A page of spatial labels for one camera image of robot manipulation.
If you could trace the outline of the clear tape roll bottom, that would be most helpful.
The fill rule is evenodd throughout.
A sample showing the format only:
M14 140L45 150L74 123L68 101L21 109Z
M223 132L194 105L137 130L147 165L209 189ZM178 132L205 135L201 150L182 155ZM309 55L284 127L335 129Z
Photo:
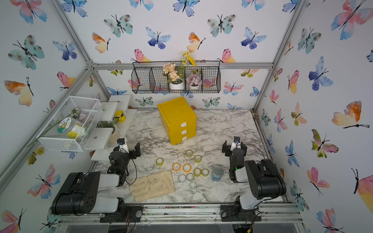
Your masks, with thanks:
M197 184L196 184L195 182L191 182L191 183L189 184L189 188L190 188L191 190L196 189L196 187L197 187Z

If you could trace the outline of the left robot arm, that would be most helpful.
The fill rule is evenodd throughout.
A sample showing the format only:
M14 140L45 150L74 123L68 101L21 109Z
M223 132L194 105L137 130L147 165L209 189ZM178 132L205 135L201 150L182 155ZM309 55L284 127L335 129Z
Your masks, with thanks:
M100 189L133 184L127 181L128 165L141 156L140 143L133 150L127 150L124 139L118 140L118 146L109 155L110 167L106 173L73 172L60 188L51 205L54 215L113 214L123 206L123 199L109 198L98 194Z

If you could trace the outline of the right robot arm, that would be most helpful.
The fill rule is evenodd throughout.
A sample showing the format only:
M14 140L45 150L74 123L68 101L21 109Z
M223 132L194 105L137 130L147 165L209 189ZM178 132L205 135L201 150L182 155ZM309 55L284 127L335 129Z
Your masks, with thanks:
M223 222L256 221L257 208L265 201L285 195L286 184L270 159L245 160L247 146L235 137L232 144L225 141L222 153L229 158L229 178L234 183L248 183L249 191L236 198L233 204L221 205Z

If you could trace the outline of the yellow three-drawer cabinet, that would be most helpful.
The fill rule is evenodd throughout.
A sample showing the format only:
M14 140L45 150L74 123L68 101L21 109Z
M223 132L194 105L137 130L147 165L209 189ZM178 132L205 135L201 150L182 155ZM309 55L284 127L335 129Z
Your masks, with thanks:
M172 145L196 136L197 115L184 97L161 103L157 107Z

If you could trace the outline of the clear tape roll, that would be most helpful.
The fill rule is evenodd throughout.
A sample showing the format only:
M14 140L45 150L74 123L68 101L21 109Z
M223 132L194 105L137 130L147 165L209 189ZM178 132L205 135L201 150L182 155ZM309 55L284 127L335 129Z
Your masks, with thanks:
M197 187L197 184L196 184L195 182L191 182L191 183L189 184L189 188L190 188L191 190L196 189L196 187Z
M188 173L186 175L186 179L187 181L192 182L194 180L194 175L192 173Z
M179 177L178 177L178 181L180 182L180 183L184 183L185 181L186 181L186 175L184 175L184 174L181 174L181 175L179 175Z

